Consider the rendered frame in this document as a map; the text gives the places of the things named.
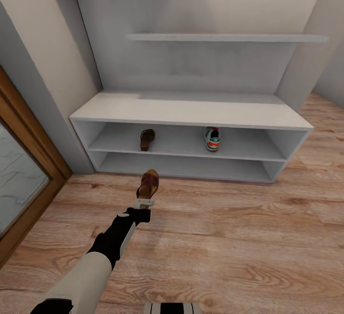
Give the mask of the gym shoe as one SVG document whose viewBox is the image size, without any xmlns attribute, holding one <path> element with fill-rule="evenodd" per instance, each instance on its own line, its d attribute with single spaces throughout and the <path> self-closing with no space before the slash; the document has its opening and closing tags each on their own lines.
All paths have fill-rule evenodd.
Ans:
<svg viewBox="0 0 344 314">
<path fill-rule="evenodd" d="M 204 132 L 206 148 L 209 151 L 217 151 L 220 142 L 220 131 L 214 127 L 206 128 Z"/>
</svg>

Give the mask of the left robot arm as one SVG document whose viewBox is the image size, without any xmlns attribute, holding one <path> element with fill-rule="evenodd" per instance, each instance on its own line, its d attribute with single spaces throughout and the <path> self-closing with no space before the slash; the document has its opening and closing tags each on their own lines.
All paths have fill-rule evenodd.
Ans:
<svg viewBox="0 0 344 314">
<path fill-rule="evenodd" d="M 94 314 L 103 289 L 140 222 L 150 222 L 151 199 L 135 199 L 134 207 L 117 215 L 77 265 L 28 314 Z"/>
</svg>

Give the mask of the sandal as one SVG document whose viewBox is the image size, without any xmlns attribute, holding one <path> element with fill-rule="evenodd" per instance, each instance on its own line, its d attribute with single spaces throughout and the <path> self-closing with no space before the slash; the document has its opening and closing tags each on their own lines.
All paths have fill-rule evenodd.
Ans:
<svg viewBox="0 0 344 314">
<path fill-rule="evenodd" d="M 137 189 L 138 199 L 151 199 L 153 194 L 158 190 L 159 176 L 154 169 L 147 171 L 142 178 L 141 185 Z M 142 206 L 144 209 L 149 209 L 148 206 Z"/>
<path fill-rule="evenodd" d="M 142 151 L 148 151 L 150 141 L 155 138 L 155 133 L 152 129 L 145 130 L 141 135 L 140 147 Z"/>
</svg>

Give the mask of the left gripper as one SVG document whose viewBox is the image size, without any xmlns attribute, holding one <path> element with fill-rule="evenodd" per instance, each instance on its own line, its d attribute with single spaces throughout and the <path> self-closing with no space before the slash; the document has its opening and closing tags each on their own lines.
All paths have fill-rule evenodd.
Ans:
<svg viewBox="0 0 344 314">
<path fill-rule="evenodd" d="M 150 209 L 134 209 L 132 207 L 129 207 L 127 209 L 127 212 L 135 212 L 137 213 L 138 217 L 139 217 L 139 222 L 145 222 L 145 223 L 148 223 L 150 222 L 150 216 L 151 216 L 151 210 Z"/>
</svg>

